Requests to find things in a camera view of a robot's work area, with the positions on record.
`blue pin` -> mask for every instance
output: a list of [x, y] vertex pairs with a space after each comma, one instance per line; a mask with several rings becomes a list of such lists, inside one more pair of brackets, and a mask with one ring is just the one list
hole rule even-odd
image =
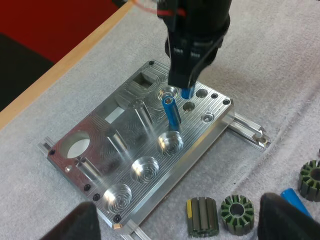
[[169, 120], [169, 124], [172, 126], [178, 126], [181, 123], [181, 117], [178, 111], [178, 107], [175, 98], [172, 96], [166, 96], [162, 99], [162, 105], [165, 114]]

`black object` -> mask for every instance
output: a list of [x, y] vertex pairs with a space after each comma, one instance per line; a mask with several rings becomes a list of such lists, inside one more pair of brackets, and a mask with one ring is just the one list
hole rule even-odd
[[171, 11], [163, 19], [168, 29], [165, 52], [171, 59], [168, 84], [191, 88], [210, 65], [230, 25], [232, 0], [163, 0], [158, 10]]
[[260, 201], [259, 240], [319, 240], [320, 224], [275, 193]]
[[96, 206], [81, 203], [41, 240], [101, 240]]
[[186, 201], [188, 234], [211, 237], [219, 233], [216, 201], [210, 197], [195, 197]]
[[227, 196], [221, 203], [221, 218], [224, 227], [231, 234], [248, 234], [255, 225], [254, 205], [245, 196]]
[[115, 215], [113, 221], [117, 224], [121, 221], [121, 216], [119, 214]]
[[312, 160], [302, 166], [298, 190], [305, 199], [320, 202], [320, 161]]
[[93, 201], [98, 201], [100, 199], [100, 194], [99, 193], [96, 193], [95, 195], [93, 195], [93, 197], [92, 197], [92, 200]]
[[0, 111], [53, 65], [53, 62], [0, 33]]

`wooden table edge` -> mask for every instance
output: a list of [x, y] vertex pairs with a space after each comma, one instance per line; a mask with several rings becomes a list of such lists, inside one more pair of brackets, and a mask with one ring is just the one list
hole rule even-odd
[[74, 49], [51, 67], [44, 75], [21, 93], [5, 109], [0, 111], [0, 130], [10, 123], [17, 115], [33, 103], [42, 93], [51, 87], [69, 69], [71, 69], [84, 55], [96, 45], [131, 9], [132, 1], [128, 1], [112, 16], [104, 21], [89, 36], [81, 41]]

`table surface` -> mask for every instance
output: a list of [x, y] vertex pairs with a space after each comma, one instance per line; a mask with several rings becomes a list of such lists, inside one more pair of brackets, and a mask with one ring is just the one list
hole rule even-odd
[[[142, 223], [151, 239], [187, 239], [186, 200], [206, 196], [219, 206], [231, 194], [253, 202], [254, 230], [234, 237], [220, 222], [215, 239], [253, 239], [261, 195], [296, 189], [301, 166], [319, 159], [319, 12], [313, 0], [232, 3], [229, 32], [199, 81], [230, 96], [236, 111], [263, 125], [273, 143], [261, 153], [224, 133]], [[132, 8], [87, 54], [79, 53], [85, 55], [80, 61], [65, 66], [73, 67], [57, 70], [59, 80], [52, 76], [54, 84], [36, 92], [40, 96], [0, 131], [0, 239], [38, 239], [85, 201], [37, 144], [63, 137], [145, 62], [169, 64], [166, 33], [156, 16]], [[320, 221], [320, 203], [301, 200]], [[102, 221], [100, 228], [102, 239], [121, 239]]]

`red wire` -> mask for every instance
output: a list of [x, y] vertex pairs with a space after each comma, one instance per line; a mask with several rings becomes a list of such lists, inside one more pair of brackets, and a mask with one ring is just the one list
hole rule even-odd
[[[132, 0], [132, 2], [140, 9], [144, 10], [145, 12], [148, 12], [148, 13], [152, 13], [152, 14], [156, 14], [156, 15], [159, 15], [159, 16], [173, 16], [174, 15], [174, 12], [171, 11], [171, 10], [157, 10], [157, 9], [153, 9], [153, 8], [148, 8], [148, 7], [145, 7], [143, 6], [140, 2], [138, 2], [138, 0]], [[177, 14], [182, 16], [182, 17], [185, 17], [186, 16], [186, 11], [182, 8], [178, 8], [177, 9]]]

